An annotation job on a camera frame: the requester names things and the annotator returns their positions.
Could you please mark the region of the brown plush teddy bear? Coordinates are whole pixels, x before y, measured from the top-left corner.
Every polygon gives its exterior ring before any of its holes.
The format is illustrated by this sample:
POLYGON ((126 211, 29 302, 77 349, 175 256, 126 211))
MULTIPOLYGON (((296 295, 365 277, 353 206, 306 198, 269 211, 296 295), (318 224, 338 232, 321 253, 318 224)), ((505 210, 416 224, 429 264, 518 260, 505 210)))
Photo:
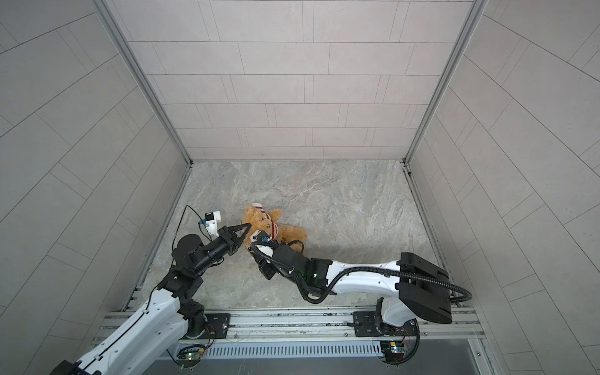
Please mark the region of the brown plush teddy bear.
POLYGON ((282 215, 283 212, 280 209, 267 212, 259 203, 248 205, 242 223, 250 223, 252 226, 243 242, 243 247, 250 248, 253 234, 257 231, 264 231, 271 240, 284 242, 298 253, 303 253, 304 243, 307 239, 306 231, 300 227, 278 223, 282 215))

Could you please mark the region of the red white striped knit sweater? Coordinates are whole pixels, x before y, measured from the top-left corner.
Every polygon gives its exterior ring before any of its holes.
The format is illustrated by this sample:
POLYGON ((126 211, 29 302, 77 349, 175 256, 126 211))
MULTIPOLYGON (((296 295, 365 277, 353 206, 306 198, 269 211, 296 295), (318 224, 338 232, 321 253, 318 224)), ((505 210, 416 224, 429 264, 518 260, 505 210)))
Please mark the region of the red white striped knit sweater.
POLYGON ((261 214, 261 231, 265 231, 269 234, 270 239, 274 240, 279 234, 279 227, 276 221, 264 210, 260 203, 253 203, 252 208, 261 214))

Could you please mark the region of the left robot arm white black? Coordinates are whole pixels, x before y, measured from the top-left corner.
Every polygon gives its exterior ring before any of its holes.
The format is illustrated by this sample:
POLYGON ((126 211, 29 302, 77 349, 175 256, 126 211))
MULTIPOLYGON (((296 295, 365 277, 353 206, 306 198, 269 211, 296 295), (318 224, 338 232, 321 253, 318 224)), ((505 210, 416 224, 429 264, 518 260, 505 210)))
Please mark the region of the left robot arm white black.
POLYGON ((222 227, 204 244, 197 234, 182 237, 172 251, 174 264, 148 300, 101 344, 76 362, 62 361, 53 374, 142 374, 186 335, 200 336, 204 306, 193 299, 202 275, 241 247, 252 225, 222 227))

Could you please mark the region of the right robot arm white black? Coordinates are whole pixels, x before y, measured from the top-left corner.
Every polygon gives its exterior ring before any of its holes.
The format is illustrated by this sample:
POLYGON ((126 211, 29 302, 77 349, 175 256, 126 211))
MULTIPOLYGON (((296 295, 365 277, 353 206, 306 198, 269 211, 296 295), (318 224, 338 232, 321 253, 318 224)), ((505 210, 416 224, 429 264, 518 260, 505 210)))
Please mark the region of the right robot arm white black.
POLYGON ((450 324, 452 285, 448 273, 411 252, 396 262, 353 265, 330 259, 309 259, 288 245, 251 244, 249 252, 267 279, 279 274, 295 284, 308 303, 330 295, 368 293, 383 299, 381 319, 400 326, 420 318, 450 324))

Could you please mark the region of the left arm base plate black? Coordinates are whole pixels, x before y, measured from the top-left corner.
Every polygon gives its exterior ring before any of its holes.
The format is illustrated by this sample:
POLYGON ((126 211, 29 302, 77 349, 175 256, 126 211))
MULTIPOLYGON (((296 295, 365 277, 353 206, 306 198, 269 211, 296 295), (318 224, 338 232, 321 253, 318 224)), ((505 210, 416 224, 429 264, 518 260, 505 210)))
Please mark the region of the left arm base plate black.
POLYGON ((228 334, 230 321, 231 314, 229 313, 208 313, 194 317, 188 322, 188 330, 184 339, 225 339, 228 334))

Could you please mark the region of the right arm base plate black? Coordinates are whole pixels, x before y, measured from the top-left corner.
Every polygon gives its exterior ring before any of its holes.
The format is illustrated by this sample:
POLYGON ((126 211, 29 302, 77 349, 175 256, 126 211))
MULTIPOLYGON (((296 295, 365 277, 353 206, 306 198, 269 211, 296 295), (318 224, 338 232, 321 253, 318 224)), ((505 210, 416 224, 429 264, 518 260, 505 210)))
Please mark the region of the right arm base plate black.
POLYGON ((377 337, 416 337, 417 324, 406 322, 402 327, 392 326, 384 323, 381 314, 375 311, 357 311, 352 314, 352 321, 348 326, 354 328, 358 338, 377 337))

